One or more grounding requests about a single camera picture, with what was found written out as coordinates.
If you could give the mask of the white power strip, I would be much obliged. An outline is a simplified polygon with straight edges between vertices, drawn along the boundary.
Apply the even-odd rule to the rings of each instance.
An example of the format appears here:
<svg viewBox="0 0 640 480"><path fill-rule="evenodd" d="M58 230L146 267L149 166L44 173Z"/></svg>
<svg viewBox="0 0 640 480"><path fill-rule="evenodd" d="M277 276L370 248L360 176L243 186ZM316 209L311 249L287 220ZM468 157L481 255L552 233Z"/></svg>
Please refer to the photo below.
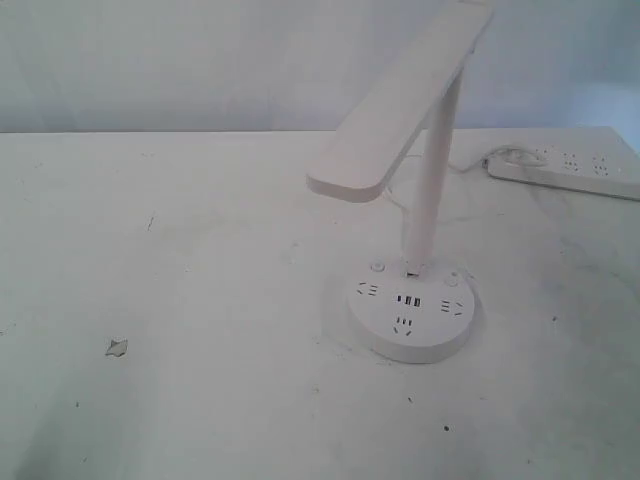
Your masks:
<svg viewBox="0 0 640 480"><path fill-rule="evenodd" d="M490 176L542 187L639 199L639 158L628 148L580 150L540 146L547 159L542 167L523 167L500 160L486 163Z"/></svg>

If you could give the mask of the white plug on strip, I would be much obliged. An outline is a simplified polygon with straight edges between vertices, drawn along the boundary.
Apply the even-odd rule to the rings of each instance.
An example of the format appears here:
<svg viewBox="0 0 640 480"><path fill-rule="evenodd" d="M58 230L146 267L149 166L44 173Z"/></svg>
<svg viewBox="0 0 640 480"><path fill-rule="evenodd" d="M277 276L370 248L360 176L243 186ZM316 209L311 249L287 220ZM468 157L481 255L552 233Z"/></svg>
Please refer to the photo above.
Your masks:
<svg viewBox="0 0 640 480"><path fill-rule="evenodd" d="M486 163L493 160L523 167L542 167L547 164L547 159L538 151L518 145L502 145L485 154Z"/></svg>

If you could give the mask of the white desk lamp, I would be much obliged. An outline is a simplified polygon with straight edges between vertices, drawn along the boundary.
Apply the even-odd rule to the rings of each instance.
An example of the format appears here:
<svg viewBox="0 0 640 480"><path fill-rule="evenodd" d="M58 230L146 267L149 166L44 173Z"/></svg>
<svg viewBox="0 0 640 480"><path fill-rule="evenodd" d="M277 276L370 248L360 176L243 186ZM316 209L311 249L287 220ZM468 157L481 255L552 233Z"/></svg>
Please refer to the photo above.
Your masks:
<svg viewBox="0 0 640 480"><path fill-rule="evenodd" d="M347 288L359 340L393 361L449 358L465 344L474 320L469 282L432 251L465 64L491 17L485 1L445 3L347 115L306 176L317 194L370 202L416 139L425 141L401 257L371 263Z"/></svg>

